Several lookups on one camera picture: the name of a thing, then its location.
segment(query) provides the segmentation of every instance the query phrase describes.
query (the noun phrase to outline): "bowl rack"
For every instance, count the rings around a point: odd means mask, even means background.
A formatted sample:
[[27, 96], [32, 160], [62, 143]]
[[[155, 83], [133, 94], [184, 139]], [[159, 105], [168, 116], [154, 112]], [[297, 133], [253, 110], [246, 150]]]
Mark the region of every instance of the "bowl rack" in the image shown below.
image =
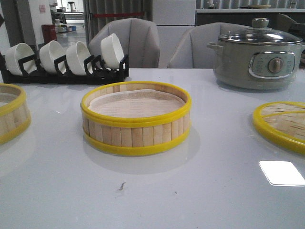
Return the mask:
[[[24, 63], [34, 60], [37, 70], [26, 72]], [[62, 73], [59, 70], [59, 63], [64, 62], [66, 72]], [[88, 71], [87, 64], [91, 63], [92, 73]], [[84, 69], [86, 75], [79, 76], [72, 73], [70, 70], [66, 55], [54, 60], [54, 65], [57, 74], [50, 74], [41, 66], [40, 59], [36, 54], [24, 57], [18, 61], [22, 75], [14, 75], [6, 68], [5, 59], [0, 53], [0, 71], [4, 83], [58, 83], [58, 84], [110, 84], [123, 82], [129, 76], [128, 55], [120, 61], [120, 67], [117, 70], [108, 69], [105, 67], [105, 61], [100, 55], [90, 56], [84, 60]]]

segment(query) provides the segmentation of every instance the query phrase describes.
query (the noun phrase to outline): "control panel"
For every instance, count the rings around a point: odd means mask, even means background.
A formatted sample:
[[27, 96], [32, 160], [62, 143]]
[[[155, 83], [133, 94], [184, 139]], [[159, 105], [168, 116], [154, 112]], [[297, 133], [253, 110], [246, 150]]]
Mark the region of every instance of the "control panel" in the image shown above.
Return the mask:
[[293, 52], [259, 52], [251, 58], [249, 73], [257, 78], [277, 79], [289, 76], [294, 68]]

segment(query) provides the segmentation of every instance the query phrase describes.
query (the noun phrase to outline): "floor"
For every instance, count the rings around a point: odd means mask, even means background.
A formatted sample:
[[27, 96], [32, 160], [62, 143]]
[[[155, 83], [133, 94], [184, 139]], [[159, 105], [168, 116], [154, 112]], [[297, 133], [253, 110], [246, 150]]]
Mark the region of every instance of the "floor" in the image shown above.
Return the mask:
[[67, 25], [76, 26], [76, 31], [56, 34], [57, 41], [62, 45], [64, 50], [67, 50], [67, 48], [78, 41], [86, 43], [86, 32], [83, 23], [68, 23]]

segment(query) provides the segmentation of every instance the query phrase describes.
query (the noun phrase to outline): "pot handle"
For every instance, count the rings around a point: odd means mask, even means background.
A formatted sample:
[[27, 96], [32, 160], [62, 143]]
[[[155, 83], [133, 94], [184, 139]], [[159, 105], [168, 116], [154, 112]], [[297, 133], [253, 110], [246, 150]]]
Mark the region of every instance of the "pot handle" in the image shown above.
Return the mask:
[[208, 48], [211, 48], [211, 49], [213, 49], [213, 50], [215, 50], [216, 52], [218, 52], [218, 53], [223, 53], [223, 49], [224, 49], [224, 47], [223, 46], [221, 46], [221, 45], [218, 45], [218, 44], [216, 44], [216, 43], [214, 43], [214, 42], [209, 42], [208, 44], [207, 44], [207, 47]]

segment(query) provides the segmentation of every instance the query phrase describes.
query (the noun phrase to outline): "glass lid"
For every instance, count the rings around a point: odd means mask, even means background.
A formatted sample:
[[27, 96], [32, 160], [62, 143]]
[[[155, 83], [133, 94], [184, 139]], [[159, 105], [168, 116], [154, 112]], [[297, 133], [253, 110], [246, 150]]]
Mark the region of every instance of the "glass lid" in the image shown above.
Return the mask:
[[296, 45], [303, 42], [292, 34], [268, 28], [268, 23], [267, 18], [255, 18], [252, 20], [252, 27], [222, 34], [218, 40], [259, 45]]

